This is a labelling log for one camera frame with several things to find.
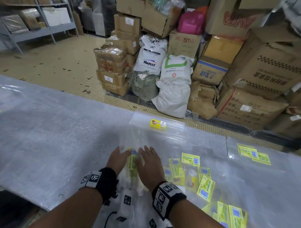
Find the forearm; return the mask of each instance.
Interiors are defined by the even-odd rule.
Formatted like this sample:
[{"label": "forearm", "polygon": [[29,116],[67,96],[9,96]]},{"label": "forearm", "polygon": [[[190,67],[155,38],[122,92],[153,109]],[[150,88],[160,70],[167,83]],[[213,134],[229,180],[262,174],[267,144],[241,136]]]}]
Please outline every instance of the forearm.
[{"label": "forearm", "polygon": [[29,228],[91,228],[102,202],[96,189],[80,189]]},{"label": "forearm", "polygon": [[169,220],[174,228],[223,228],[221,224],[187,199],[181,200],[173,206]]}]

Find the shelving unit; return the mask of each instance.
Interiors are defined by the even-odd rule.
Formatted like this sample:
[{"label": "shelving unit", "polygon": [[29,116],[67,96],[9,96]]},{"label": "shelving unit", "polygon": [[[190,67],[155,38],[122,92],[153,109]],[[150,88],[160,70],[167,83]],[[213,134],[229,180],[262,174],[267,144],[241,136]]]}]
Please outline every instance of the shelving unit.
[{"label": "shelving unit", "polygon": [[[22,32],[22,33],[17,33],[17,34],[11,34],[9,32],[9,30],[7,29],[7,27],[5,26],[5,24],[0,20],[0,37],[3,37],[4,39],[11,41],[21,54],[23,54],[23,52],[20,49],[20,47],[18,46],[18,42],[22,42],[22,41],[25,41],[25,40],[30,40],[30,39],[35,39],[35,38],[38,38],[38,37],[43,37],[43,36],[50,35],[53,43],[56,44],[55,39],[53,37],[53,34],[58,33],[58,32],[66,32],[70,29],[75,29],[76,30],[76,35],[79,36],[78,32],[77,32],[77,29],[76,29],[75,22],[74,22],[74,18],[72,16],[71,8],[70,8],[68,3],[54,3],[54,4],[40,5],[37,2],[37,0],[34,0],[34,1],[35,1],[35,5],[11,4],[11,5],[6,5],[6,7],[20,6],[20,7],[35,7],[35,8],[37,8],[37,11],[39,12],[41,18],[43,18],[44,22],[46,23],[46,26],[47,26],[46,28],[41,28],[41,29],[35,30],[35,31],[28,31],[28,32]],[[66,6],[67,10],[68,10],[68,13],[69,13],[71,23],[61,24],[61,25],[57,25],[57,26],[49,26],[49,23],[46,19],[46,16],[44,15],[44,12],[42,10],[42,7],[45,7],[45,6],[48,6],[48,7],[49,6]]]}]

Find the hand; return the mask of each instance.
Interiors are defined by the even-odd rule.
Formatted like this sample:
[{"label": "hand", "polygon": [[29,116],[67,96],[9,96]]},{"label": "hand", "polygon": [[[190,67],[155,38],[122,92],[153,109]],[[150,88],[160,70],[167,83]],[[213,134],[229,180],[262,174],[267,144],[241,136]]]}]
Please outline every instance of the hand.
[{"label": "hand", "polygon": [[110,155],[108,163],[106,167],[109,167],[113,169],[118,176],[121,170],[126,165],[126,161],[128,159],[128,156],[130,156],[132,153],[132,150],[129,149],[126,152],[120,154],[119,147],[117,147]]},{"label": "hand", "polygon": [[135,160],[139,177],[145,187],[152,193],[160,182],[165,181],[161,159],[152,147],[144,146],[144,150],[139,148],[138,152],[145,161],[143,166],[141,158]]}]

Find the black cable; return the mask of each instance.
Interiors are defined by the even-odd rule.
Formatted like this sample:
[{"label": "black cable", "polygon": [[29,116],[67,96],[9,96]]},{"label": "black cable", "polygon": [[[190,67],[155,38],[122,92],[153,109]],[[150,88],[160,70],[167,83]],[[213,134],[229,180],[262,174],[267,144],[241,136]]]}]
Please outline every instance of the black cable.
[{"label": "black cable", "polygon": [[112,214],[117,214],[117,212],[116,212],[116,211],[113,211],[113,212],[111,212],[111,214],[109,214],[109,216],[107,217],[106,223],[104,224],[104,228],[106,228],[107,222],[108,222],[108,220],[109,220],[109,217],[110,217]]}]

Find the wrist strap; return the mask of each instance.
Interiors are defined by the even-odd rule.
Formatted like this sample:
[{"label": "wrist strap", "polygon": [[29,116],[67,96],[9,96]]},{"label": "wrist strap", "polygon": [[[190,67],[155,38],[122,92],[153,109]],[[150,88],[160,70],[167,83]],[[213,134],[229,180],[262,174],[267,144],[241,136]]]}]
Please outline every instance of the wrist strap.
[{"label": "wrist strap", "polygon": [[162,220],[168,219],[172,207],[177,202],[187,198],[172,182],[160,184],[153,190],[152,195],[154,195],[153,208],[157,211]]},{"label": "wrist strap", "polygon": [[80,183],[80,187],[96,188],[101,194],[103,203],[115,195],[117,190],[118,180],[115,171],[111,168],[105,167],[99,171],[92,171],[87,173]]}]

